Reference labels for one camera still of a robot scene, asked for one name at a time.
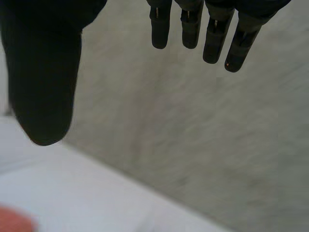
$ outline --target blurry skin-colored object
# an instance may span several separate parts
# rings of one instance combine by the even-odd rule
[[[35,223],[13,209],[0,206],[0,232],[35,232]]]

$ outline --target robotic hand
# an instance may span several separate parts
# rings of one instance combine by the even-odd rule
[[[241,69],[261,27],[291,0],[175,1],[182,9],[183,45],[189,49],[193,49],[197,45],[205,2],[210,18],[203,59],[209,64],[215,64],[219,60],[234,11],[238,10],[239,22],[225,60],[225,69],[235,73]],[[163,49],[168,42],[172,0],[147,0],[147,2],[151,6],[153,46]]]

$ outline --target black robotic finger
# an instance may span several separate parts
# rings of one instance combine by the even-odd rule
[[[235,73],[241,69],[261,27],[274,15],[275,13],[257,18],[239,13],[239,22],[225,60],[227,71]]]
[[[169,38],[169,18],[172,0],[148,1],[151,6],[152,44],[155,48],[166,47]]]
[[[197,46],[204,0],[175,0],[182,9],[183,45],[193,49]]]
[[[203,59],[206,63],[218,62],[225,38],[234,15],[233,6],[217,7],[206,3],[210,18],[207,27]]]

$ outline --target white surface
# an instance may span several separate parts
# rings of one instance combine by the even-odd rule
[[[33,145],[1,117],[0,204],[33,215],[39,232],[224,232],[63,144]]]
[[[5,66],[4,50],[0,39],[0,115],[8,108],[7,71]]]

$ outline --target textured wall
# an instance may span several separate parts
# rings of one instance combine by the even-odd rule
[[[75,116],[66,141],[241,232],[309,231],[309,17],[292,1],[263,27],[246,64],[151,46],[146,0],[110,0],[84,31]]]
[[[8,110],[8,80],[5,67],[5,56],[0,39],[0,116]]]

